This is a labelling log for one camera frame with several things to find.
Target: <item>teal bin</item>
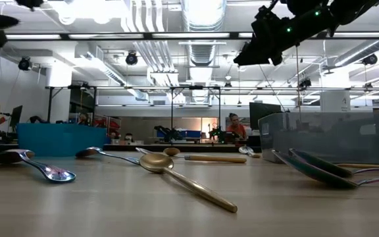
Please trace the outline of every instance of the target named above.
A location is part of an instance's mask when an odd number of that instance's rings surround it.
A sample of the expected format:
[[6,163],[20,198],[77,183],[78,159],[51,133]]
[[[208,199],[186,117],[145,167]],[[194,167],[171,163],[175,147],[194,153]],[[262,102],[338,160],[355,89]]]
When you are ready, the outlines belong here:
[[87,147],[103,148],[106,132],[78,124],[17,124],[18,147],[36,156],[69,157]]

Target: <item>gray plastic bin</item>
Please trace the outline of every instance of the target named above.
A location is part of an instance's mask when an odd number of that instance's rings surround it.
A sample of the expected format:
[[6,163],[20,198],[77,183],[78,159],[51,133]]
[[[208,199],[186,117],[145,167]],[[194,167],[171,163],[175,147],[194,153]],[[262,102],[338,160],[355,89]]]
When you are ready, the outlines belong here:
[[277,113],[259,120],[267,161],[272,149],[306,151],[333,163],[379,164],[379,113]]

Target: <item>table surface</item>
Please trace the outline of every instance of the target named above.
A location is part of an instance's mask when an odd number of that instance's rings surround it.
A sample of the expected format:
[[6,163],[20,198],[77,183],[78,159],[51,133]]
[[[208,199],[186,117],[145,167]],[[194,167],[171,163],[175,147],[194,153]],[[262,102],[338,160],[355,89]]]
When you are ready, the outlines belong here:
[[[238,206],[229,213],[165,174],[120,159],[36,161],[73,171],[77,179],[50,184],[24,163],[0,165],[0,236],[379,236],[379,183],[334,190],[262,159],[248,158],[246,164],[175,159],[175,171]],[[379,172],[363,173],[353,180],[376,176]]]

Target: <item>red shirt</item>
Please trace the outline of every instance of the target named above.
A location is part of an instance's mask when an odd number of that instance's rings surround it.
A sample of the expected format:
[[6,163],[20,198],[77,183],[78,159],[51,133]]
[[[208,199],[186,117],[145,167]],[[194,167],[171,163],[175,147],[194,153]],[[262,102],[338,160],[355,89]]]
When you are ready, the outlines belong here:
[[245,132],[245,128],[242,124],[239,124],[237,127],[234,127],[233,125],[230,125],[226,128],[227,132],[235,132],[238,134],[241,138],[245,139],[247,133]]

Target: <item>computer monitor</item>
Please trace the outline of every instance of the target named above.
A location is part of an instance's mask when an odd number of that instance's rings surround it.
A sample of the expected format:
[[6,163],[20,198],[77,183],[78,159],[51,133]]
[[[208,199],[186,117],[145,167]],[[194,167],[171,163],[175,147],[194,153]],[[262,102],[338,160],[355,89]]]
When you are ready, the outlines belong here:
[[11,113],[10,127],[14,128],[20,122],[21,111],[23,110],[23,105],[15,107]]
[[252,130],[258,130],[258,120],[273,113],[281,113],[280,105],[270,105],[264,103],[249,104],[249,122]]

